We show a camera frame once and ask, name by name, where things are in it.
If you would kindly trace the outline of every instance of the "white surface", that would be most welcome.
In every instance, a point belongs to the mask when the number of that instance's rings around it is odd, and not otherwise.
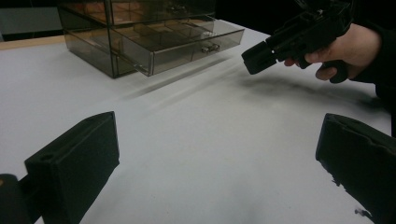
[[[0,51],[0,172],[79,121],[115,111],[120,165],[81,223],[365,224],[315,160],[335,113],[390,134],[373,85],[315,79],[278,63],[248,74],[241,46],[145,77],[111,79],[65,44]]]

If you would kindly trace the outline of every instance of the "black bracket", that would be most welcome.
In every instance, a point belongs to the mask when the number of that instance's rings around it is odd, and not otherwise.
[[[79,223],[119,157],[114,112],[82,120],[28,158],[23,179],[0,175],[0,223]]]

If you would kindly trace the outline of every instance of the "black object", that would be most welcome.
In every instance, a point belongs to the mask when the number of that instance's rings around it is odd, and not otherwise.
[[[326,114],[316,159],[375,224],[396,223],[396,138],[358,120]]]
[[[305,11],[286,21],[273,35],[242,54],[251,75],[288,58],[298,61],[300,67],[305,69],[310,65],[304,59],[306,53],[328,46],[336,37],[345,34],[352,23],[350,4],[347,2],[295,1]],[[337,74],[330,79],[331,83],[347,79],[346,66],[342,61],[329,63],[325,63],[325,66],[337,68]]]
[[[120,164],[114,112],[86,118],[25,161],[28,175],[0,175],[0,223],[76,224]]]

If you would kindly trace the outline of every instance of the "finger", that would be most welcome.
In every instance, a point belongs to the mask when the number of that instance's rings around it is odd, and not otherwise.
[[[318,49],[312,53],[306,53],[304,58],[309,63],[324,63],[328,61],[341,60],[343,49],[339,41],[333,41],[328,47]]]
[[[335,67],[319,68],[316,77],[317,79],[326,81],[335,76],[335,74],[337,74],[337,69]]]

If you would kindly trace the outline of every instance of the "black handheld device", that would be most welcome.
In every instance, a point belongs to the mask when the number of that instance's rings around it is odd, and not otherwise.
[[[304,12],[286,21],[265,41],[242,54],[244,64],[251,75],[288,58],[298,61],[301,68],[310,65],[304,56],[331,44],[344,35],[352,23],[350,3],[335,0],[295,0]],[[343,61],[323,64],[336,67],[337,74],[331,83],[347,79],[347,68]]]

